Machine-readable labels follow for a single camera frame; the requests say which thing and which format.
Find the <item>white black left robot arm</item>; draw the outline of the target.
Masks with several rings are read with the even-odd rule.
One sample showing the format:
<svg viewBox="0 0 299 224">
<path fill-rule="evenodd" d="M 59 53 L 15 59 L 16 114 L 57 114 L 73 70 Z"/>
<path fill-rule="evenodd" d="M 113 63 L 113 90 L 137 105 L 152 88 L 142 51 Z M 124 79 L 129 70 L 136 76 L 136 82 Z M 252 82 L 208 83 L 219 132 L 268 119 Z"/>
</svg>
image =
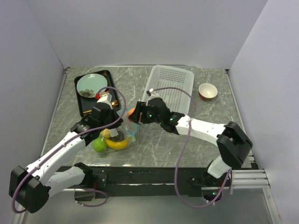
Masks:
<svg viewBox="0 0 299 224">
<path fill-rule="evenodd" d="M 35 213 L 55 194 L 72 186 L 95 191 L 99 179 L 93 170 L 79 162 L 59 172 L 62 164 L 99 137 L 106 128 L 115 129 L 123 120 L 109 103 L 97 103 L 90 114 L 75 123 L 63 139 L 35 162 L 15 167 L 10 175 L 9 195 L 12 210 Z"/>
</svg>

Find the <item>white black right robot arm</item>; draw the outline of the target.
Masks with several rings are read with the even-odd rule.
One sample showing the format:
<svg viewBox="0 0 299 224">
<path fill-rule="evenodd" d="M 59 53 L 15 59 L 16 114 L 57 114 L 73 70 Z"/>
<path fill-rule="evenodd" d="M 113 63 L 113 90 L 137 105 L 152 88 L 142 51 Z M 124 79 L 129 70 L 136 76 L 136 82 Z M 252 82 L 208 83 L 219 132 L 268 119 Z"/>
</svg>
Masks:
<svg viewBox="0 0 299 224">
<path fill-rule="evenodd" d="M 210 186 L 215 186 L 231 168 L 241 168 L 253 146 L 237 123 L 215 124 L 193 119 L 170 111 L 161 98 L 137 102 L 128 119 L 137 124 L 157 123 L 168 133 L 189 135 L 217 146 L 220 156 L 211 162 L 204 175 L 205 182 Z"/>
</svg>

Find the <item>fake peach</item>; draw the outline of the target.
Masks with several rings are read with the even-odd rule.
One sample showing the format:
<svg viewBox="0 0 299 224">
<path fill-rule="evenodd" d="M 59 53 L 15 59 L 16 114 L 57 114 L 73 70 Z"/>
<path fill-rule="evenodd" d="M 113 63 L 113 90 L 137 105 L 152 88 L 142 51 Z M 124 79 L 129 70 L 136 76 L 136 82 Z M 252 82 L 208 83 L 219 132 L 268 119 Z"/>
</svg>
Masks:
<svg viewBox="0 0 299 224">
<path fill-rule="evenodd" d="M 131 119 L 130 119 L 130 116 L 131 116 L 131 114 L 132 114 L 134 111 L 135 111 L 135 108 L 131 108 L 131 109 L 128 110 L 128 112 L 127 112 L 127 118 L 128 118 L 129 120 L 131 120 Z"/>
</svg>

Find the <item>fake yellow pear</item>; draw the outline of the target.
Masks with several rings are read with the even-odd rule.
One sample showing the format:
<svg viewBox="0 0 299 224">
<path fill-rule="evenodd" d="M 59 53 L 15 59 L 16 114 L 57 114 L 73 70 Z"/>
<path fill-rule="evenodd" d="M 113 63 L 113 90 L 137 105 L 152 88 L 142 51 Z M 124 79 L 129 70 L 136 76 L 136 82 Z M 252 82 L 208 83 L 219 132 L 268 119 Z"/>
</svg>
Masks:
<svg viewBox="0 0 299 224">
<path fill-rule="evenodd" d="M 111 134 L 110 134 L 110 130 L 109 129 L 104 129 L 103 131 L 100 132 L 100 135 L 104 138 L 110 138 Z"/>
</svg>

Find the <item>clear zip top bag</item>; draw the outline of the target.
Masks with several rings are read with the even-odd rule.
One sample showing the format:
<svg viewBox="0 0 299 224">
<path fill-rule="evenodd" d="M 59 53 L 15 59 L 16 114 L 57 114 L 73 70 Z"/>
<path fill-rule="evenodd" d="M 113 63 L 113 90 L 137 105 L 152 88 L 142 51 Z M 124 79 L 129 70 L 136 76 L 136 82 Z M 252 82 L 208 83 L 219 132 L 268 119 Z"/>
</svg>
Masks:
<svg viewBox="0 0 299 224">
<path fill-rule="evenodd" d="M 110 134 L 111 134 L 111 137 L 109 139 L 111 139 L 112 141 L 121 141 L 121 140 L 124 140 L 126 137 L 129 137 L 131 139 L 131 143 L 136 141 L 139 125 L 134 122 L 131 122 L 127 118 L 128 110 L 129 109 L 125 110 L 124 116 L 122 117 L 123 122 L 122 122 L 121 126 L 119 126 L 118 128 L 115 128 L 115 129 L 109 129 Z M 115 149 L 111 149 L 107 146 L 106 152 L 109 152 L 112 150 L 115 150 Z"/>
</svg>

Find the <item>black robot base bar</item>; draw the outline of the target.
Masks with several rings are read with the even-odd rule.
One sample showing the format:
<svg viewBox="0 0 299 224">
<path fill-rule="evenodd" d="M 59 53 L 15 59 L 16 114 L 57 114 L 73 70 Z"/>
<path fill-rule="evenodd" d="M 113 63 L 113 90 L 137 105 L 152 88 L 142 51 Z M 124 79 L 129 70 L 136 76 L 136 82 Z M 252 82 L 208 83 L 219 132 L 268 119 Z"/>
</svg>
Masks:
<svg viewBox="0 0 299 224">
<path fill-rule="evenodd" d="M 230 188 L 232 172 L 219 179 L 206 168 L 91 167 L 77 163 L 87 172 L 80 187 L 103 191 L 110 197 L 120 196 L 181 196 L 221 200 L 220 190 Z"/>
</svg>

